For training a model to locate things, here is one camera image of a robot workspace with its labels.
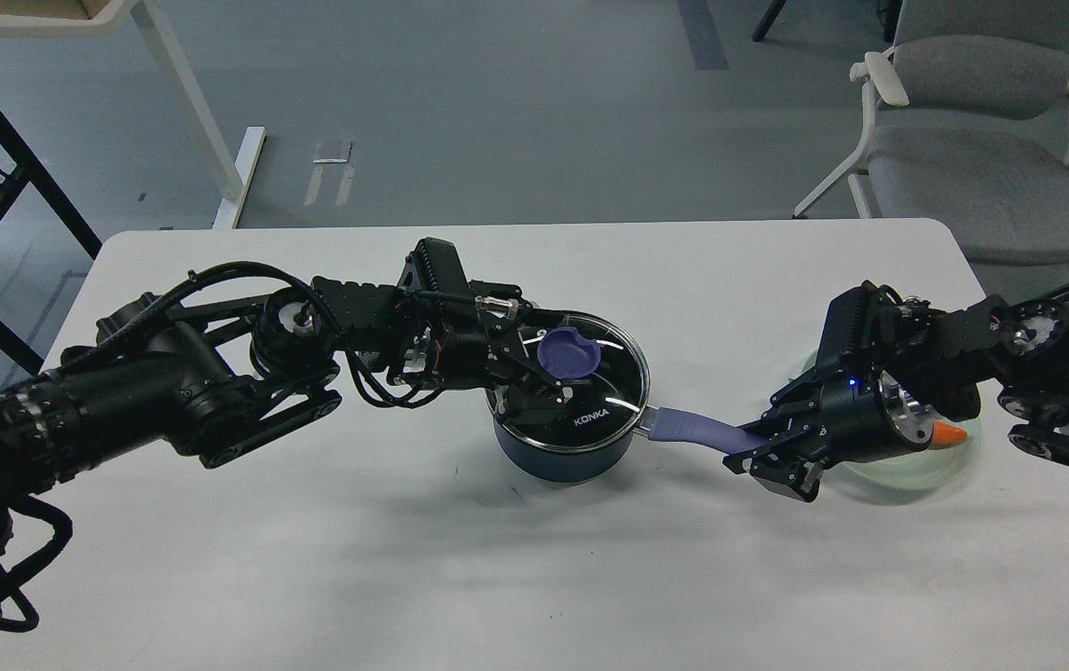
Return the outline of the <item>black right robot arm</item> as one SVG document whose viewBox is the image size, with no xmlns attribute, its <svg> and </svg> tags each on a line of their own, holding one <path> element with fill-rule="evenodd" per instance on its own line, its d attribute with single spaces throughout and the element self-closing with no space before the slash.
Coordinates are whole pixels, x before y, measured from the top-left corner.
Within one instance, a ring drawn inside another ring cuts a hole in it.
<svg viewBox="0 0 1069 671">
<path fill-rule="evenodd" d="M 810 502 L 828 468 L 926 451 L 934 415 L 976 418 L 986 379 L 1019 421 L 1008 441 L 1069 467 L 1069 283 L 946 311 L 863 281 L 828 302 L 814 365 L 746 425 L 761 444 L 724 466 Z"/>
</svg>

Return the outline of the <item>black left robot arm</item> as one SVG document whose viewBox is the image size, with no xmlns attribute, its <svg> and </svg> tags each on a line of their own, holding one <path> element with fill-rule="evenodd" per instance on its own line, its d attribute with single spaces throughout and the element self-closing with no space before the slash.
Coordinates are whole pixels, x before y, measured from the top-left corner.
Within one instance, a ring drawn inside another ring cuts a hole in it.
<svg viewBox="0 0 1069 671">
<path fill-rule="evenodd" d="M 396 285 L 231 262 L 142 294 L 98 322 L 98 343 L 0 390 L 0 631 L 35 628 L 22 586 L 73 539 L 69 515 L 41 493 L 158 439 L 210 469 L 253 453 L 338 408 L 337 355 L 372 406 L 483 388 L 510 413 L 547 419 L 569 383 L 521 332 L 566 322 L 515 285 L 415 256 Z"/>
</svg>

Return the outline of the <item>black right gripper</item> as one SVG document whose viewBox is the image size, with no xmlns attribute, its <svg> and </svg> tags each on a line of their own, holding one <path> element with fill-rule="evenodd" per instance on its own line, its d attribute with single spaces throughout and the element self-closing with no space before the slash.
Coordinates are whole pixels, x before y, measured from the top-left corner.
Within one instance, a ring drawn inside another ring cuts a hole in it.
<svg viewBox="0 0 1069 671">
<path fill-rule="evenodd" d="M 934 423 L 934 413 L 884 371 L 821 379 L 810 368 L 770 399 L 760 419 L 740 425 L 748 447 L 725 455 L 724 466 L 810 504 L 825 467 L 921 453 L 933 442 Z"/>
</svg>

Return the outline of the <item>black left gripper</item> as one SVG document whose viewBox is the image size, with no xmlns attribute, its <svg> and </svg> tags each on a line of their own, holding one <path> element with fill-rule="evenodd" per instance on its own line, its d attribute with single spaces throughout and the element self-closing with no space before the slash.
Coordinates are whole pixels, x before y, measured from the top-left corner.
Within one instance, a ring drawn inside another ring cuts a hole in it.
<svg viewBox="0 0 1069 671">
<path fill-rule="evenodd" d="M 391 298 L 398 344 L 385 358 L 386 379 L 418 390 L 495 388 L 501 425 L 553 423 L 572 386 L 547 373 L 526 340 L 563 324 L 566 313 L 532 309 L 521 298 Z"/>
</svg>

